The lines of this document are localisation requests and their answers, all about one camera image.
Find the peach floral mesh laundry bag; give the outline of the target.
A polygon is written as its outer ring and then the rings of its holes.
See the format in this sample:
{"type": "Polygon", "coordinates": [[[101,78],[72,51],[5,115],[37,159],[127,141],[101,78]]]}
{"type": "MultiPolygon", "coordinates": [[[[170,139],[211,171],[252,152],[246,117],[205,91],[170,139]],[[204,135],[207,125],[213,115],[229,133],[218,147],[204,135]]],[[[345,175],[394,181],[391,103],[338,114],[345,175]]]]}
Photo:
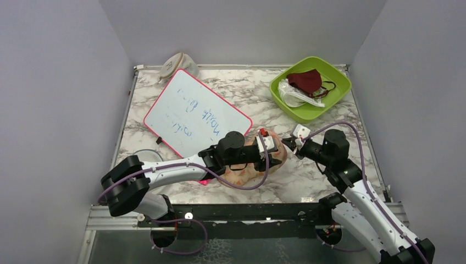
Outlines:
{"type": "Polygon", "coordinates": [[[272,154],[273,158],[282,160],[282,165],[272,167],[268,170],[268,174],[265,175],[265,172],[258,172],[254,169],[253,164],[246,164],[244,167],[243,164],[234,166],[235,170],[227,168],[225,173],[221,175],[221,182],[225,186],[239,189],[239,190],[253,190],[261,186],[268,176],[275,173],[280,169],[287,160],[288,154],[283,143],[280,142],[280,138],[276,132],[270,129],[266,129],[268,133],[274,138],[275,142],[278,145],[278,151],[272,154]]]}

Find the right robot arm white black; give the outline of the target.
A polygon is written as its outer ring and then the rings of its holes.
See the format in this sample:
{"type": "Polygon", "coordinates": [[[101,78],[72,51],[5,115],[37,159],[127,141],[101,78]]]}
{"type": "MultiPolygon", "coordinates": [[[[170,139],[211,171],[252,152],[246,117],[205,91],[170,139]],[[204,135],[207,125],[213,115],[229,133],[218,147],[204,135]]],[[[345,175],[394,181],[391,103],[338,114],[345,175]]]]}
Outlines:
{"type": "Polygon", "coordinates": [[[344,132],[327,130],[322,144],[299,125],[282,142],[298,158],[325,167],[323,174],[337,192],[319,200],[318,219],[335,221],[348,230],[378,263],[432,263],[435,246],[415,235],[379,198],[362,169],[348,156],[350,143],[344,132]]]}

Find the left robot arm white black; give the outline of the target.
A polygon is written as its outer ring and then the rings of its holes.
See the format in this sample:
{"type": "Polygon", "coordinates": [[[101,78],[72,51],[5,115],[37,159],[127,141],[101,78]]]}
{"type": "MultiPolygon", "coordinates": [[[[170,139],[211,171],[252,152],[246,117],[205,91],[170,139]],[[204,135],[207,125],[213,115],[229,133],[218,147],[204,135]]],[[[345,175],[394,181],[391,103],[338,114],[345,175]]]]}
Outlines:
{"type": "Polygon", "coordinates": [[[106,202],[113,217],[137,212],[165,226],[172,221],[173,207],[166,195],[154,194],[152,189],[217,178],[243,190],[243,184],[228,182],[226,173],[245,171],[251,164],[256,172],[268,174],[271,168],[282,164],[282,160],[273,157],[280,145],[280,141],[264,129],[250,145],[245,145],[240,132],[231,131],[216,145],[183,159],[144,163],[137,155],[131,155],[101,179],[103,191],[98,201],[106,202]]]}

